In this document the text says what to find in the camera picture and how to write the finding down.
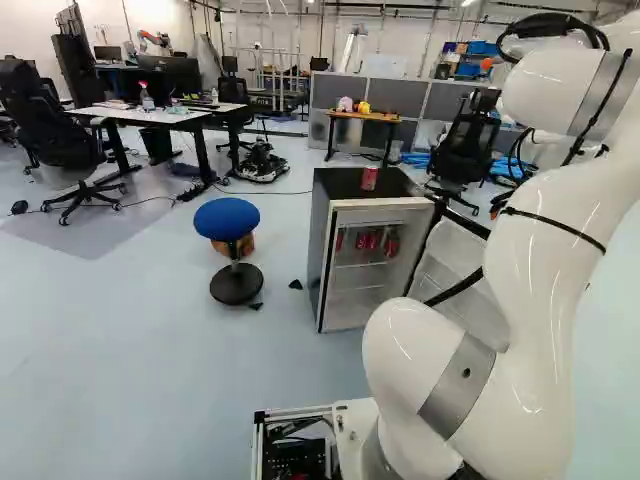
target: wooden table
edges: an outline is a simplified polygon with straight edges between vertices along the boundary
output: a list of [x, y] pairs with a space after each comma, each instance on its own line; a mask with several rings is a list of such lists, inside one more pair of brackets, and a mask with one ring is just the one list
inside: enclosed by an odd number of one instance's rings
[[396, 125], [399, 124], [400, 115], [396, 113], [357, 113], [357, 112], [337, 112], [334, 109], [329, 110], [330, 123], [329, 123], [329, 145], [327, 147], [327, 156], [324, 157], [324, 161], [328, 162], [334, 154], [333, 149], [333, 132], [335, 129], [336, 119], [338, 118], [357, 118], [359, 120], [369, 120], [373, 122], [381, 122], [389, 125], [389, 136], [387, 137], [387, 146], [384, 151], [384, 157], [382, 157], [382, 168], [387, 168], [389, 163], [389, 152], [391, 151], [391, 142], [393, 141], [393, 135], [396, 131]]

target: bottle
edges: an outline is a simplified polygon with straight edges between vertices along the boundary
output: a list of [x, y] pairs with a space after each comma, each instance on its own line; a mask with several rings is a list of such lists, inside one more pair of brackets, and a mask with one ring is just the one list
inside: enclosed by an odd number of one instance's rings
[[153, 98], [147, 92], [147, 87], [149, 84], [147, 82], [139, 82], [138, 83], [142, 90], [140, 90], [140, 105], [142, 105], [142, 109], [145, 112], [151, 112], [156, 109], [156, 104], [153, 103]]
[[218, 91], [215, 87], [211, 89], [211, 105], [218, 105]]

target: white desk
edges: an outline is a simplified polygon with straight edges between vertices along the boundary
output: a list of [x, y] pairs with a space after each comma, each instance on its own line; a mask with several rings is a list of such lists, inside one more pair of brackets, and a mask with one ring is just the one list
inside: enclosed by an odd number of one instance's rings
[[224, 103], [224, 102], [220, 102], [220, 103], [218, 103], [218, 108], [212, 109], [211, 113], [213, 113], [215, 115], [216, 113], [233, 112], [234, 110], [239, 110], [239, 109], [245, 108], [245, 107], [246, 107], [246, 105], [244, 103]]
[[[198, 158], [198, 166], [200, 168], [200, 178], [202, 179], [202, 186], [197, 189], [197, 192], [201, 193], [206, 190], [206, 188], [211, 185], [218, 177], [217, 173], [212, 171], [211, 166], [209, 165], [207, 147], [205, 145], [202, 132], [204, 125], [211, 117], [220, 116], [225, 118], [227, 129], [229, 131], [231, 160], [233, 164], [233, 170], [235, 171], [239, 164], [238, 132], [242, 126], [241, 119], [238, 119], [236, 117], [242, 115], [241, 110], [248, 108], [248, 106], [238, 103], [221, 103], [219, 108], [211, 110], [205, 110], [205, 106], [193, 108], [198, 108], [198, 110], [191, 110], [185, 115], [167, 113], [164, 110], [144, 112], [138, 109], [120, 110], [117, 108], [102, 106], [78, 108], [76, 110], [68, 110], [66, 113], [75, 117], [104, 117], [115, 119], [125, 125], [164, 128], [168, 130], [193, 133], [196, 146], [196, 156]], [[109, 133], [109, 138], [113, 136], [114, 138], [119, 139], [116, 122], [107, 122], [106, 128], [107, 132]], [[121, 144], [117, 145], [117, 149], [118, 153], [121, 153], [121, 156], [126, 159], [126, 155], [124, 155], [124, 150], [122, 149]], [[127, 165], [125, 165], [124, 160], [122, 161], [121, 170], [127, 170]]]
[[177, 123], [194, 120], [196, 118], [208, 117], [211, 112], [193, 112], [190, 111], [186, 115], [178, 115], [175, 113], [167, 113], [163, 110], [154, 110], [153, 112], [144, 112], [137, 109], [120, 110], [108, 107], [85, 107], [75, 110], [68, 110], [69, 115], [85, 115], [89, 117], [105, 117], [117, 118], [118, 120], [129, 120], [133, 122], [157, 123], [163, 125], [175, 125]]

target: white robotic arm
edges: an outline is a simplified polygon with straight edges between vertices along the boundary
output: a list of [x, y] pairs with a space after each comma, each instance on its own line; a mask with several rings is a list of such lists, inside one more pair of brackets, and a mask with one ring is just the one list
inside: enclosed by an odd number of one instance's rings
[[[576, 306], [640, 199], [640, 60], [627, 50], [639, 42], [640, 54], [639, 20], [612, 28], [612, 52], [534, 50], [505, 84], [512, 118], [611, 149], [529, 180], [500, 216], [483, 272], [509, 323], [508, 349], [407, 298], [369, 320], [363, 357], [380, 417], [367, 442], [384, 456], [383, 478], [446, 479], [463, 460], [487, 479], [562, 478], [573, 446]], [[363, 456], [373, 478], [368, 463]]]

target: computer monitor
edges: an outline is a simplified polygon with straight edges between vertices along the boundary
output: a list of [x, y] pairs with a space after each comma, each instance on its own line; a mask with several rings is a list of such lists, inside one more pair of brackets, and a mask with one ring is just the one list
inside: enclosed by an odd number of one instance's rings
[[122, 62], [122, 49], [118, 46], [104, 45], [93, 47], [93, 53], [96, 60], [109, 60], [113, 62]]
[[202, 92], [200, 67], [195, 58], [138, 55], [138, 66], [145, 72], [161, 73], [174, 98]]

